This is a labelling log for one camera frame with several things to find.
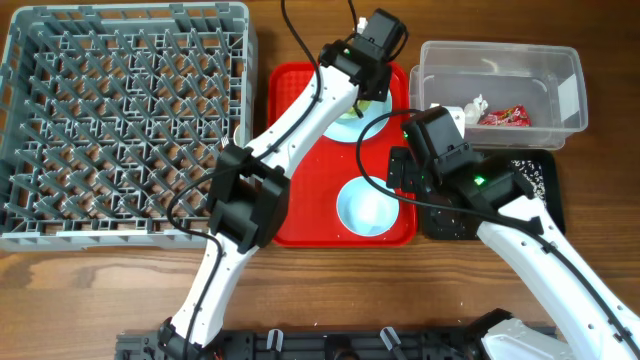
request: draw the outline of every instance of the dish rack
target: dish rack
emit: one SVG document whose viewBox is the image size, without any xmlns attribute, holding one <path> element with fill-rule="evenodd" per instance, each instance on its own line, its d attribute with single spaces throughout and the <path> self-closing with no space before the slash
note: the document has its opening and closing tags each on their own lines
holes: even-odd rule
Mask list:
<svg viewBox="0 0 640 360">
<path fill-rule="evenodd" d="M 257 46 L 237 2 L 16 11 L 0 66 L 0 248 L 204 247 L 166 206 L 252 137 Z M 207 191 L 185 196 L 185 226 L 208 228 Z"/>
</svg>

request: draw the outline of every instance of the wooden table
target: wooden table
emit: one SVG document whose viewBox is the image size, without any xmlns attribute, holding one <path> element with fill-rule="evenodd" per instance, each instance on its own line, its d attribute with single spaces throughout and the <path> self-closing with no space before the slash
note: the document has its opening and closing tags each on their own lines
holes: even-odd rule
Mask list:
<svg viewBox="0 0 640 360">
<path fill-rule="evenodd" d="M 21 5 L 8 0 L 5 37 Z M 259 38 L 255 121 L 264 126 L 268 76 L 305 60 L 275 0 L 249 2 Z M 411 31 L 405 71 L 427 40 L 574 47 L 588 89 L 589 127 L 555 153 L 568 238 L 606 284 L 640 313 L 640 3 L 583 1 L 356 0 Z M 351 29 L 346 1 L 290 1 L 289 15 L 313 53 Z M 182 304 L 202 251 L 96 249 L 0 254 L 0 358 L 112 359 L 116 334 L 154 329 Z M 416 236 L 399 249 L 260 251 L 227 310 L 228 329 L 379 329 L 466 324 L 502 307 L 531 322 L 550 319 L 515 273 L 479 242 Z"/>
</svg>

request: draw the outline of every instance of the white plate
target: white plate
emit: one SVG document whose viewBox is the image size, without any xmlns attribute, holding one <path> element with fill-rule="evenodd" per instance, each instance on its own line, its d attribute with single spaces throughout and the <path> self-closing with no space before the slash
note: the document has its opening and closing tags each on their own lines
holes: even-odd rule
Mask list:
<svg viewBox="0 0 640 360">
<path fill-rule="evenodd" d="M 388 189 L 381 179 L 371 178 L 376 184 Z M 371 237 L 391 229 L 398 219 L 400 204 L 398 200 L 376 190 L 360 176 L 342 187 L 336 209 L 344 227 L 356 235 Z"/>
<path fill-rule="evenodd" d="M 391 112 L 391 108 L 393 107 L 393 102 L 391 101 L 391 91 L 387 93 L 387 101 L 373 101 L 371 105 L 365 110 L 362 115 L 362 119 L 358 118 L 357 115 L 349 116 L 342 115 L 338 120 L 334 121 L 329 127 L 327 131 L 324 132 L 324 136 L 329 139 L 342 143 L 355 143 L 358 141 L 358 137 L 360 133 L 364 129 L 367 124 L 369 124 L 372 120 L 377 118 L 382 114 L 386 114 Z M 371 138 L 382 130 L 389 119 L 384 119 L 379 123 L 375 124 L 367 133 L 364 135 L 364 140 Z"/>
</svg>

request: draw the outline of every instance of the red snack package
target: red snack package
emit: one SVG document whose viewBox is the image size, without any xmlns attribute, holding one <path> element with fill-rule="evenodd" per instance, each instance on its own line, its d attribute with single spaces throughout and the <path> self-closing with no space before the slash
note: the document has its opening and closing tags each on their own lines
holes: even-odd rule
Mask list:
<svg viewBox="0 0 640 360">
<path fill-rule="evenodd" d="M 478 122 L 478 125 L 531 126 L 531 118 L 522 105 L 500 111 L 494 111 Z"/>
</svg>

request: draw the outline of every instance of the plastic storage bin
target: plastic storage bin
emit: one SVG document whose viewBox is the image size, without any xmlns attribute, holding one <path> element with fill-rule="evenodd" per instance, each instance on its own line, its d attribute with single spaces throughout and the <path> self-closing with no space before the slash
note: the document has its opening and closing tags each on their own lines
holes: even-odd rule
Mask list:
<svg viewBox="0 0 640 360">
<path fill-rule="evenodd" d="M 532 127 L 467 125 L 476 147 L 559 149 L 587 128 L 587 99 L 578 53 L 568 47 L 427 41 L 411 71 L 412 108 L 463 107 L 479 94 L 485 115 L 522 104 Z"/>
</svg>

